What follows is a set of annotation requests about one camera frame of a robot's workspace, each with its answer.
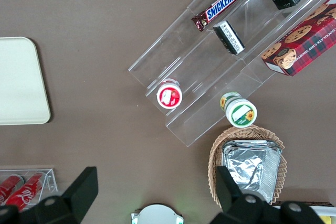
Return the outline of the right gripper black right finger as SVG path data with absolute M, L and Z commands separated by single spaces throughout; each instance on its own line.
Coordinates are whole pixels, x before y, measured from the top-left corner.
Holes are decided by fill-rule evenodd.
M 243 194 L 225 166 L 216 167 L 220 212 L 212 223 L 323 223 L 307 204 L 284 201 L 275 208 L 258 196 Z

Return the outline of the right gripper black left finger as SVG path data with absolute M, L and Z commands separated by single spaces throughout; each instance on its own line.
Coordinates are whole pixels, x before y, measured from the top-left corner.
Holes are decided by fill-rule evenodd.
M 1 223 L 81 223 L 98 195 L 95 166 L 86 167 L 61 196 L 50 196 L 20 212 L 1 206 Z

